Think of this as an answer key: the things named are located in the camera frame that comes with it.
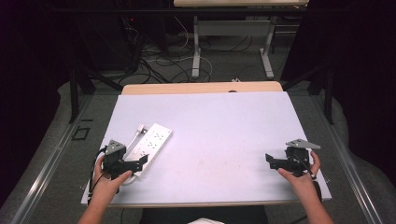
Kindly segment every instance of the power outlet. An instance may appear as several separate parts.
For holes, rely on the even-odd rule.
[[[142,176],[143,173],[154,162],[157,155],[161,152],[166,142],[172,136],[172,130],[167,129],[157,123],[154,123],[139,143],[134,147],[132,152],[125,158],[126,161],[136,161],[141,157],[148,155],[148,162],[143,165],[142,172],[134,176]]]

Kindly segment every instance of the desk leg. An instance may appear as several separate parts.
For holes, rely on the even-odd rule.
[[[201,60],[201,49],[199,48],[199,27],[198,27],[198,18],[194,17],[194,59],[192,62],[192,78],[199,77],[199,65]]]
[[[264,49],[260,49],[260,54],[262,56],[262,64],[264,65],[265,75],[268,79],[274,79],[274,73],[270,64],[270,60],[268,59],[268,51],[271,48],[271,41],[274,35],[276,26],[276,17],[271,18],[270,28],[268,32],[268,36],[265,40]]]

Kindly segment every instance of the white table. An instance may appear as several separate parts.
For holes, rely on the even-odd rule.
[[[280,7],[303,6],[309,0],[175,0],[176,7]],[[265,75],[274,78],[268,59],[268,51],[276,26],[276,17],[270,21],[199,21],[194,17],[194,59],[192,63],[193,78],[199,76],[201,49],[200,35],[255,35],[265,36],[264,48],[260,49]]]
[[[131,86],[119,96],[102,147],[111,139],[128,145],[139,124],[159,123],[173,130],[173,136],[143,178],[122,186],[110,206],[297,202],[290,184],[265,160],[265,153],[286,159],[285,143],[306,139],[288,94],[275,82],[205,85],[148,85],[149,90],[163,86],[162,94],[137,95]],[[220,91],[202,93],[216,86]],[[321,172],[318,181],[323,199],[329,200]],[[84,193],[81,202],[86,200]]]

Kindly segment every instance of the gray carpet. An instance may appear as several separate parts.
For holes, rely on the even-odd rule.
[[[211,44],[210,49],[214,47],[231,49],[243,39],[243,36],[215,37],[206,41]],[[276,52],[275,54],[270,54],[276,80],[280,79],[282,67],[291,43],[292,36],[278,36],[276,39]],[[247,45],[248,42],[242,43],[240,49]],[[210,64],[202,60],[201,67],[208,72],[213,69],[210,77],[211,81],[231,81],[235,77],[242,81],[267,80],[262,72],[262,62],[258,52],[258,46],[260,45],[262,45],[262,41],[253,38],[251,46],[243,51],[203,51],[202,56],[206,57]],[[175,50],[186,52],[188,56],[191,56],[191,52],[188,49],[176,47]],[[152,55],[146,57],[148,61],[156,58],[157,56]],[[180,61],[178,66],[188,69],[191,68],[191,63],[192,60]],[[186,80],[185,75],[178,75],[182,71],[178,66],[150,64],[155,70],[169,79],[174,78],[175,81]],[[116,73],[107,73],[106,75],[120,79]],[[121,81],[121,84],[140,83],[145,79],[145,76],[127,77]],[[206,76],[201,76],[193,81],[203,82],[205,80]],[[85,209],[85,206],[80,204],[83,193],[80,186],[88,180],[92,157],[101,145],[118,94],[118,92],[114,92],[101,82],[94,81],[94,84],[98,89],[95,95],[80,96],[80,101],[86,103],[86,109],[82,111],[74,124],[74,130],[68,138],[69,141],[66,141],[64,145],[64,154],[61,155],[59,164],[54,167],[53,173],[50,175],[50,182],[45,186],[42,194],[39,195],[39,200],[32,205],[31,214],[27,214],[27,223],[76,223]],[[320,111],[315,105],[317,99],[308,96],[305,87],[303,83],[290,90],[290,98],[308,140],[322,146],[322,149],[318,150],[318,154],[322,160],[322,172],[331,180],[328,185],[333,196],[332,200],[324,204],[335,223],[368,223],[361,209],[360,201],[357,199],[348,176],[345,174],[334,150],[335,143],[330,138],[329,130],[326,129],[326,124],[320,117]],[[47,135],[37,149],[37,153],[21,178],[20,183],[0,210],[1,223],[11,223],[15,218],[50,155],[59,149],[59,142],[69,127],[68,120],[70,119],[71,110],[68,84],[62,86],[59,92],[62,95],[62,101],[55,119],[51,123]],[[342,115],[342,108],[337,103],[333,106],[333,114],[335,128],[347,146],[347,123]],[[395,223],[395,188],[371,164],[353,155],[352,158],[383,223]],[[298,203],[267,206],[266,212],[270,223],[290,223],[304,215],[304,210]],[[106,211],[104,223],[120,223],[122,218],[122,223],[134,224],[138,223],[140,216],[140,209],[122,210],[120,208],[109,208]]]

